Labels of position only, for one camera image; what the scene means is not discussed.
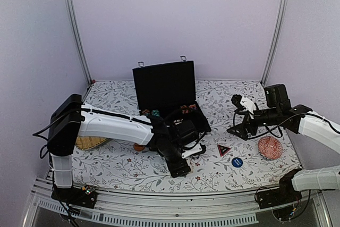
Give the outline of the red playing card deck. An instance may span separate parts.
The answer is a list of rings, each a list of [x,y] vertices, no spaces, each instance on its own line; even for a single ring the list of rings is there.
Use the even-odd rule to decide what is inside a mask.
[[[194,171],[194,164],[192,162],[189,162],[189,167],[191,169],[190,172],[193,173],[193,171]]]

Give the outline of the black poker set case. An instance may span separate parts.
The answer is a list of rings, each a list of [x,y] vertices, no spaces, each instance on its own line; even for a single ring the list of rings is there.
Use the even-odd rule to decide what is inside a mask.
[[[170,62],[132,69],[140,115],[159,110],[163,119],[190,119],[199,132],[211,127],[196,99],[194,61]],[[197,112],[182,114],[181,106],[196,104]]]

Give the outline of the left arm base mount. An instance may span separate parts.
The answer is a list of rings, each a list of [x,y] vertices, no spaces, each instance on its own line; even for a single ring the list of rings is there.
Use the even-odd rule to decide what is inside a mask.
[[[53,192],[51,198],[59,200],[67,205],[75,205],[94,209],[98,193],[96,187],[85,185],[82,188],[72,186],[71,188],[58,188],[53,185]]]

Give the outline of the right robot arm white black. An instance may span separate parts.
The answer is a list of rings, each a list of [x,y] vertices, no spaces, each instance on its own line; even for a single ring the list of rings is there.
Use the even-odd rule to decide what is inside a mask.
[[[304,105],[292,106],[284,84],[265,88],[267,108],[261,110],[249,98],[235,94],[231,102],[236,107],[236,114],[243,115],[242,123],[228,129],[243,140],[259,137],[259,127],[268,127],[267,132],[282,127],[296,134],[312,138],[339,152],[339,125],[319,115]],[[339,166],[314,170],[296,169],[288,172],[279,181],[275,199],[280,204],[287,203],[296,191],[338,190]]]

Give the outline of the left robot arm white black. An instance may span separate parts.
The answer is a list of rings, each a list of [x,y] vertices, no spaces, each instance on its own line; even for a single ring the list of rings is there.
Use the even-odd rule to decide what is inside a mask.
[[[34,137],[46,140],[53,184],[68,203],[79,198],[72,173],[77,138],[118,139],[146,146],[165,159],[171,177],[177,178],[190,172],[188,157],[203,153],[200,141],[205,135],[187,117],[174,122],[154,113],[133,116],[106,111],[84,103],[78,94],[72,94],[59,106],[49,125],[33,133]]]

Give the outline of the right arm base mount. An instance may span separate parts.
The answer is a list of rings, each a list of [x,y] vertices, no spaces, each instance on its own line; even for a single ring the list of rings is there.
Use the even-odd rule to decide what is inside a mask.
[[[289,207],[279,208],[272,211],[277,220],[286,222],[292,220],[295,216],[302,199],[302,194],[299,191],[295,191],[293,188],[260,187],[255,192],[254,199],[260,209],[290,204]]]

